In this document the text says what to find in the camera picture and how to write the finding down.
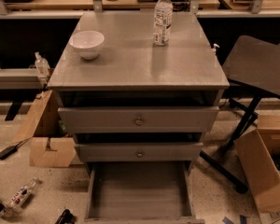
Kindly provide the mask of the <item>grey middle drawer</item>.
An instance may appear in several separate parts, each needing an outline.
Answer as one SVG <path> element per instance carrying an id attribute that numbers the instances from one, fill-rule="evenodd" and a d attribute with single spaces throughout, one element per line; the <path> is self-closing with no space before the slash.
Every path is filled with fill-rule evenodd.
<path id="1" fill-rule="evenodd" d="M 76 144 L 82 162 L 195 161 L 202 143 L 97 143 Z"/>

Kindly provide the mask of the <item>grey bottom drawer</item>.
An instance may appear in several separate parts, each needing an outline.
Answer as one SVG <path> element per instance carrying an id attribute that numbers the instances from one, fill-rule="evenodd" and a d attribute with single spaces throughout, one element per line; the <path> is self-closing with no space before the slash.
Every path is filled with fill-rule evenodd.
<path id="1" fill-rule="evenodd" d="M 91 166 L 87 224 L 205 224 L 182 161 L 98 162 Z"/>

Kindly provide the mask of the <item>black power adapter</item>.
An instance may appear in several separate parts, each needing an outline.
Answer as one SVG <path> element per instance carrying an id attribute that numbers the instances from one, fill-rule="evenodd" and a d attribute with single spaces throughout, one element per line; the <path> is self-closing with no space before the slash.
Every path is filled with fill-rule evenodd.
<path id="1" fill-rule="evenodd" d="M 7 157 L 9 157 L 11 154 L 15 153 L 18 150 L 18 148 L 23 144 L 25 144 L 25 141 L 20 141 L 16 145 L 10 145 L 5 149 L 3 149 L 2 151 L 0 151 L 0 160 L 4 160 Z"/>

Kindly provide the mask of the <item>open cardboard box right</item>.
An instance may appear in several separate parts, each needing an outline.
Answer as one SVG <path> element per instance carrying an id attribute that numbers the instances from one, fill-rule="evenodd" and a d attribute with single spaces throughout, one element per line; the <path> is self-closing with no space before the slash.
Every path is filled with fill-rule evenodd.
<path id="1" fill-rule="evenodd" d="M 280 212 L 280 174 L 273 155 L 280 155 L 280 116 L 259 115 L 258 127 L 234 142 L 256 207 Z"/>

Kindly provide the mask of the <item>plastic bottle on floor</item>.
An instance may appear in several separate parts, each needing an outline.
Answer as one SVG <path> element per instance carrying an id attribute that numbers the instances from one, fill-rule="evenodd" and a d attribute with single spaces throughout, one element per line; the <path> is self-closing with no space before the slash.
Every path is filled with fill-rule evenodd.
<path id="1" fill-rule="evenodd" d="M 0 212 L 0 217 L 11 217 L 21 211 L 22 206 L 32 197 L 36 188 L 41 183 L 41 180 L 34 177 L 30 182 L 24 184 L 11 200 L 4 205 L 3 210 Z"/>

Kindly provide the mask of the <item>clear plastic water bottle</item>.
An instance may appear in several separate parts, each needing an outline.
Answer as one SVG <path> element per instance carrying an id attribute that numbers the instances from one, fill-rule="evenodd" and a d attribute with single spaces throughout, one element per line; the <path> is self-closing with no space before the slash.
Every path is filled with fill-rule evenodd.
<path id="1" fill-rule="evenodd" d="M 166 46 L 170 39 L 173 17 L 171 0 L 158 0 L 154 9 L 153 42 L 158 46 Z"/>

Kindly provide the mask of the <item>black object bottom floor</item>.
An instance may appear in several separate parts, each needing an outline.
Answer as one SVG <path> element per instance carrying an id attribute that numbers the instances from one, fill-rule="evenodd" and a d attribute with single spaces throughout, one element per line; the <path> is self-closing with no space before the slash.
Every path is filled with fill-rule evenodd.
<path id="1" fill-rule="evenodd" d="M 65 209 L 55 221 L 55 224 L 74 224 L 74 223 L 75 223 L 74 215 L 68 209 Z"/>

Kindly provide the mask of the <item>grey top drawer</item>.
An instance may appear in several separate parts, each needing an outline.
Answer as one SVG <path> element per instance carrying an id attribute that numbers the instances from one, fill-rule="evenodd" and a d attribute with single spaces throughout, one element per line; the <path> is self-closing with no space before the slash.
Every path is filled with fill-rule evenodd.
<path id="1" fill-rule="evenodd" d="M 210 107 L 60 107 L 69 133 L 205 133 L 218 108 Z"/>

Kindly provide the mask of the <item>grey low shelf left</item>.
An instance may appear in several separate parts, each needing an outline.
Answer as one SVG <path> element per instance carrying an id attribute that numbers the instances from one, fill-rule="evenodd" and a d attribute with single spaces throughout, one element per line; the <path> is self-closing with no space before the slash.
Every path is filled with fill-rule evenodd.
<path id="1" fill-rule="evenodd" d="M 40 75 L 35 68 L 0 70 L 0 90 L 42 89 L 48 80 L 48 76 Z"/>

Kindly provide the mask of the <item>white ceramic bowl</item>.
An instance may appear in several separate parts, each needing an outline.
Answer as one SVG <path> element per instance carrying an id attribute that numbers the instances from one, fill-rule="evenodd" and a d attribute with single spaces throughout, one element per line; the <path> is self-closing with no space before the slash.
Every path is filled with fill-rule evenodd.
<path id="1" fill-rule="evenodd" d="M 104 42 L 104 35 L 97 31 L 80 31 L 69 39 L 69 45 L 74 52 L 86 60 L 96 58 L 100 54 Z"/>

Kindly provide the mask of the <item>cardboard box left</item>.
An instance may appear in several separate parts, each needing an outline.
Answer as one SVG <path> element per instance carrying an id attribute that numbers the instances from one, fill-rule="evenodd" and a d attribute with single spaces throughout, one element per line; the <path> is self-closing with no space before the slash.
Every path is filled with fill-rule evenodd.
<path id="1" fill-rule="evenodd" d="M 52 91 L 43 91 L 32 102 L 14 142 L 28 140 L 29 163 L 35 167 L 69 167 L 77 156 L 74 140 L 61 134 L 58 104 Z"/>

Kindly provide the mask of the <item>small clear bottle on shelf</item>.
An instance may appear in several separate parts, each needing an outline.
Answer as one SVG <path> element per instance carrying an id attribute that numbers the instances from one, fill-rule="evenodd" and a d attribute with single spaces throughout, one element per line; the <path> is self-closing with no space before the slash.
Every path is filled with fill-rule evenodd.
<path id="1" fill-rule="evenodd" d="M 48 76 L 49 75 L 49 63 L 43 58 L 38 52 L 35 53 L 35 68 L 39 75 Z"/>

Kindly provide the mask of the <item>grey drawer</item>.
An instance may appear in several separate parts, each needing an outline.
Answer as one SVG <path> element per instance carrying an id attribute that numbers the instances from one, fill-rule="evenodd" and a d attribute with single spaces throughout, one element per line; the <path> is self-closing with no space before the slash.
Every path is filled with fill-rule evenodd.
<path id="1" fill-rule="evenodd" d="M 210 107 L 60 107 L 69 133 L 205 133 L 218 108 Z"/>
<path id="2" fill-rule="evenodd" d="M 182 161 L 98 162 L 91 166 L 87 224 L 205 224 Z"/>
<path id="3" fill-rule="evenodd" d="M 97 143 L 76 144 L 82 162 L 195 161 L 202 143 Z"/>

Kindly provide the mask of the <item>black folding side table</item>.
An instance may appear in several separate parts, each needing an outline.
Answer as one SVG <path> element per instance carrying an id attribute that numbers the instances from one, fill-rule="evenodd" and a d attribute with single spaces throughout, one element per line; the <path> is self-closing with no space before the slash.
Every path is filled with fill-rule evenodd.
<path id="1" fill-rule="evenodd" d="M 226 170 L 220 162 L 233 146 L 234 141 L 257 119 L 258 114 L 255 109 L 260 100 L 267 97 L 280 99 L 280 44 L 275 45 L 252 36 L 241 35 L 237 38 L 222 68 L 230 83 L 249 88 L 253 92 L 253 98 L 249 106 L 239 104 L 233 99 L 229 100 L 230 106 L 238 106 L 244 111 L 244 115 L 228 142 L 217 150 L 217 159 L 204 151 L 200 156 L 229 179 L 235 185 L 237 192 L 245 193 L 248 187 Z"/>

